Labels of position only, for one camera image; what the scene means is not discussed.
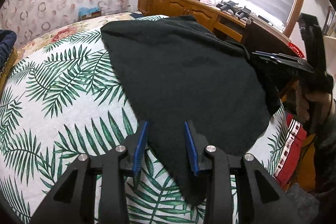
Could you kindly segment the black garment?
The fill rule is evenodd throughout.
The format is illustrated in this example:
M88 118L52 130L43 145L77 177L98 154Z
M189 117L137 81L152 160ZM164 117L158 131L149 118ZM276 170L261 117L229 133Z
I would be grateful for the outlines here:
M241 156L280 108L274 87L241 44L218 39L190 15L110 22L101 34L136 117L150 123L149 147L186 202L201 204L207 180L191 171L185 121Z

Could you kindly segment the red patterned cloth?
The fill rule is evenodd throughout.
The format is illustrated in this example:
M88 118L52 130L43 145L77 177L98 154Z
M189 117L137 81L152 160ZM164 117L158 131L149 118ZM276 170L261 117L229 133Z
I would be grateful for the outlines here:
M302 124L296 121L292 114L286 113L286 124L288 126L288 135L280 154L280 160L276 164L276 169L273 174L273 178L282 189L285 189L291 176L294 174L303 142L307 136Z

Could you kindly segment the palm leaf print sheet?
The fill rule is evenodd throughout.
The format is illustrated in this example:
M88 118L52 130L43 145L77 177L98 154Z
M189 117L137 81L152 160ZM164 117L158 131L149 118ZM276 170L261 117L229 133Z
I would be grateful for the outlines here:
M67 165L101 155L135 132L137 118L114 73L100 28L49 44L11 69L1 94L1 191L29 223ZM288 126L284 107L249 150L274 174ZM148 149L140 178L125 178L130 223L203 223Z

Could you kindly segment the floral blanket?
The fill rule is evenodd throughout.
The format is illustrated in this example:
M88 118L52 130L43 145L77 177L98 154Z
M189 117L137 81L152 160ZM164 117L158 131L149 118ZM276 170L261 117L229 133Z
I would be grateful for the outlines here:
M74 35L78 32L89 30L91 28L100 28L103 25L112 21L132 20L142 16L143 15L140 12L123 12L118 14L99 16L97 18L83 20L80 22L72 23L68 26L58 28L38 38L35 38L24 46L21 46L17 50L18 58L14 64L16 65L19 61L21 61L25 57L28 57L30 54L36 52L37 50L49 44L53 44L60 39Z

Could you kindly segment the wooden sideboard cabinet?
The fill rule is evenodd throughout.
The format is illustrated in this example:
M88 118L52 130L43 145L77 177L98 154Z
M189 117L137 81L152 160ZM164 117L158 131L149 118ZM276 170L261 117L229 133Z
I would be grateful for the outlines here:
M197 0L138 0L138 10L146 16L192 15L220 38L227 36L240 42L246 35L245 23L241 20Z

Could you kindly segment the cardboard box with blue items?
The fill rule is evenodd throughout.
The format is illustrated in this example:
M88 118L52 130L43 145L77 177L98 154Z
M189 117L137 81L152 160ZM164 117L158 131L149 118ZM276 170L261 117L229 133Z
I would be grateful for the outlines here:
M78 11L79 21L97 18L101 16L101 9L99 7L80 7Z

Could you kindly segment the navy folded cloth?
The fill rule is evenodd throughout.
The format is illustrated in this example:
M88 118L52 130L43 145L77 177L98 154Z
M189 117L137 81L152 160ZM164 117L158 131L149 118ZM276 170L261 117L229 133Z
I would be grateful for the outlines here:
M0 30L0 68L3 68L17 40L17 34L11 30Z

